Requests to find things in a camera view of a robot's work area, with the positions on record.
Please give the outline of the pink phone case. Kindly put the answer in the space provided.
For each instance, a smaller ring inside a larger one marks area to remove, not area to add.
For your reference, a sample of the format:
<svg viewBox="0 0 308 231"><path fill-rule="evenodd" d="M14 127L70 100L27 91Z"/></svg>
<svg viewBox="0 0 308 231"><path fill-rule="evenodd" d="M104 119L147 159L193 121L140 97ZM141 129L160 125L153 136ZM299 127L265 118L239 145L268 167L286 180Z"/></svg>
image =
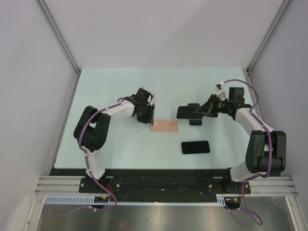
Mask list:
<svg viewBox="0 0 308 231"><path fill-rule="evenodd" d="M178 132L177 120L155 120L151 125L151 132L175 133Z"/></svg>

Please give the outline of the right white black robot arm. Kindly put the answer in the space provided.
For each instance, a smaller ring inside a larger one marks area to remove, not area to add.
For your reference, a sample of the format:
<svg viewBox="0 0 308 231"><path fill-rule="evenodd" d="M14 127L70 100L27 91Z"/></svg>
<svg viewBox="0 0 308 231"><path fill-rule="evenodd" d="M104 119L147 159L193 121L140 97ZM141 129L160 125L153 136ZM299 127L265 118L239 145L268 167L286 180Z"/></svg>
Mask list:
<svg viewBox="0 0 308 231"><path fill-rule="evenodd" d="M267 178L271 173L285 170L287 136L285 132L267 125L255 114L252 106L245 103L244 88L231 87L228 98L221 91L212 94L195 113L212 118L220 113L227 114L250 135L245 161L232 167L230 176L222 181L225 192L235 192L239 182L256 177Z"/></svg>

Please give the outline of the aluminium cross rail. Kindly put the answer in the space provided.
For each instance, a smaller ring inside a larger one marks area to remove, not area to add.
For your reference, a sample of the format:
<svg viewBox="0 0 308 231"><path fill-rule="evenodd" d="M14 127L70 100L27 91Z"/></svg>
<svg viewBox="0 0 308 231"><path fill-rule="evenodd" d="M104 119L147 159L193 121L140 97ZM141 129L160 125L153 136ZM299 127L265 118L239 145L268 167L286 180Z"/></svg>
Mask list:
<svg viewBox="0 0 308 231"><path fill-rule="evenodd" d="M81 176L41 176L35 194L79 195L81 179ZM249 196L298 196L292 177L256 178L249 185Z"/></svg>

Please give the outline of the right aluminium frame post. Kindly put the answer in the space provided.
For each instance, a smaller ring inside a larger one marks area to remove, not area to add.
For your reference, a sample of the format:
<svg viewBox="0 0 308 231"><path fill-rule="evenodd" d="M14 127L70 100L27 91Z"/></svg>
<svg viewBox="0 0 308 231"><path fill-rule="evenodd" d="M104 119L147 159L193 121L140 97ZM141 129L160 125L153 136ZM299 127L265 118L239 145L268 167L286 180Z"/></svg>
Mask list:
<svg viewBox="0 0 308 231"><path fill-rule="evenodd" d="M261 57L264 49L266 48L268 42L270 41L271 37L273 36L274 32L276 31L279 23L281 22L284 14L287 12L289 6L291 5L292 0L283 0L280 7L278 8L272 22L270 23L260 45L257 48L252 60L250 61L248 67L246 68L247 74L250 74L256 65L257 61Z"/></svg>

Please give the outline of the aluminium frame post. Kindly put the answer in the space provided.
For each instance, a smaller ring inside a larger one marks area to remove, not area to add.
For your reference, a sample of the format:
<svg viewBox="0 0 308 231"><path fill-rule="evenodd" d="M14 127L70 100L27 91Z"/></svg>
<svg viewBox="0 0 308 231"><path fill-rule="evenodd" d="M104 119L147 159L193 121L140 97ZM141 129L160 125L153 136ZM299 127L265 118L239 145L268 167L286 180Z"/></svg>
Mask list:
<svg viewBox="0 0 308 231"><path fill-rule="evenodd" d="M51 31L53 32L56 40L58 41L61 49L63 50L65 56L67 57L69 63L71 64L74 72L77 74L77 76L80 76L81 70L78 67L78 64L75 60L75 58L73 57L73 54L61 32L61 30L59 29L46 1L44 0L35 0L35 2L37 3L39 9L42 12L42 15L44 16L46 22L48 23Z"/></svg>
<svg viewBox="0 0 308 231"><path fill-rule="evenodd" d="M246 68L247 74L250 74L256 65L257 61L261 57L264 49L266 48L268 42L270 41L271 37L273 36L274 32L276 31L279 23L281 22L284 14L287 12L289 6L291 5L292 0L283 0L280 7L278 8L272 22L270 23L260 45L257 48L252 60L250 61L248 67Z"/></svg>

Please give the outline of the left aluminium frame post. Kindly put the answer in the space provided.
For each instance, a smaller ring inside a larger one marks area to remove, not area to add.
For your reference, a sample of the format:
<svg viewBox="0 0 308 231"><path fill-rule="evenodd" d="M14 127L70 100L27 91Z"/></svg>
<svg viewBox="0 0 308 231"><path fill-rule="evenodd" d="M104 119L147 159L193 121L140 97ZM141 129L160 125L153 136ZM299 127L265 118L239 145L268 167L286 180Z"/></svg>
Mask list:
<svg viewBox="0 0 308 231"><path fill-rule="evenodd" d="M67 57L69 63L71 64L74 72L77 74L77 76L80 76L81 70L78 67L78 64L75 60L75 58L73 57L73 54L61 32L61 30L59 29L46 1L44 0L35 0L35 2L37 3L39 9L42 12L42 15L44 16L46 22L48 23L51 31L53 32L56 40L58 41L61 49L63 50L65 56Z"/></svg>

